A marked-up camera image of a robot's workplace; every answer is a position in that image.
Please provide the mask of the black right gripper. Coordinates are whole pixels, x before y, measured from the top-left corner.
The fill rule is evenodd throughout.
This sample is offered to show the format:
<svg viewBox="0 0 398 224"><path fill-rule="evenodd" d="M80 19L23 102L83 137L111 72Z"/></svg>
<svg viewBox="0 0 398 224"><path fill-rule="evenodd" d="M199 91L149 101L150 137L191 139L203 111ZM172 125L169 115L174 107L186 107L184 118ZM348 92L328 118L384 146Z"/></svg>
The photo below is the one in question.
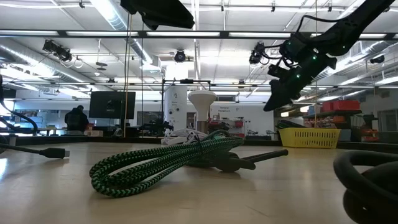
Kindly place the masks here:
<svg viewBox="0 0 398 224"><path fill-rule="evenodd" d="M273 111L282 106L288 105L292 100L299 98L299 93L321 73L330 67L336 68L337 58L329 57L327 54L311 53L302 59L295 68L287 72L283 81L271 80L271 96L264 111Z"/></svg>

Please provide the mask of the yellow plastic basket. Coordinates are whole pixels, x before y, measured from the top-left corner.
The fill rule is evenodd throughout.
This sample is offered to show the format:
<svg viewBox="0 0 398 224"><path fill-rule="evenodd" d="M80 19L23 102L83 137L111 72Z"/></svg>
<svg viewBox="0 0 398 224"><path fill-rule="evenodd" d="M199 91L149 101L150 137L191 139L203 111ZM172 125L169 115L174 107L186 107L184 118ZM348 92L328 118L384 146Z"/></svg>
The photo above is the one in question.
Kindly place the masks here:
<svg viewBox="0 0 398 224"><path fill-rule="evenodd" d="M340 129L284 128L279 130L284 147L335 149Z"/></svg>

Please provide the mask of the red storage bin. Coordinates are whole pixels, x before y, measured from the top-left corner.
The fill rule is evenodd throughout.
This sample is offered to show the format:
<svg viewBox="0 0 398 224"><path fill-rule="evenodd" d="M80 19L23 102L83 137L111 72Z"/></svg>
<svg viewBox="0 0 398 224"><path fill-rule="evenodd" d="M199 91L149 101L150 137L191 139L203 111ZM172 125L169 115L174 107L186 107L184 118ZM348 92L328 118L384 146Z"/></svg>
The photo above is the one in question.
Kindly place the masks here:
<svg viewBox="0 0 398 224"><path fill-rule="evenodd" d="M327 101L323 103L322 110L324 112L360 110L360 103L358 100Z"/></svg>

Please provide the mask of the white mushroom table lamp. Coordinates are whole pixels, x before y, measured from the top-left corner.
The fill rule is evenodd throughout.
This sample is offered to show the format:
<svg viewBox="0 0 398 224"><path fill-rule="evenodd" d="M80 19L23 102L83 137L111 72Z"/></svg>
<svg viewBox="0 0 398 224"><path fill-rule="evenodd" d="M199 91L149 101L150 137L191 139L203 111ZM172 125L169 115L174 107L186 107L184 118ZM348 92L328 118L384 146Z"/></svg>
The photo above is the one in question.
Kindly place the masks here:
<svg viewBox="0 0 398 224"><path fill-rule="evenodd" d="M208 118L211 104L216 100L217 95L208 90L192 91L188 94L188 99L197 111L196 130L202 133L208 133Z"/></svg>

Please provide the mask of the black monitor screen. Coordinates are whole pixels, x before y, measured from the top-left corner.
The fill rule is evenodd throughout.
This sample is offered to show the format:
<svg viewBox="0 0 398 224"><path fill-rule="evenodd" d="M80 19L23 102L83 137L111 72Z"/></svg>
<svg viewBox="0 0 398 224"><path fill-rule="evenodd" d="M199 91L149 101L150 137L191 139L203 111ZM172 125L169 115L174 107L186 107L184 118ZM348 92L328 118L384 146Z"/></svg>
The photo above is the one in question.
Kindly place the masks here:
<svg viewBox="0 0 398 224"><path fill-rule="evenodd" d="M134 119L136 93L133 91L94 91L90 98L89 117Z"/></svg>

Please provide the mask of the person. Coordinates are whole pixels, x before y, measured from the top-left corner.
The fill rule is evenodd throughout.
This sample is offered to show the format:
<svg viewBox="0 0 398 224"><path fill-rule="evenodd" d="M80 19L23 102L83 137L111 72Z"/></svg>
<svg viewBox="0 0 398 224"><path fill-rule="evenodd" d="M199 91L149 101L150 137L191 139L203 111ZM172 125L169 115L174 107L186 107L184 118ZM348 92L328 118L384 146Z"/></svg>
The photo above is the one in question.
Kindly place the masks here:
<svg viewBox="0 0 398 224"><path fill-rule="evenodd" d="M89 122L83 109L82 105L78 105L65 115L64 122L67 124L68 135L84 135Z"/></svg>

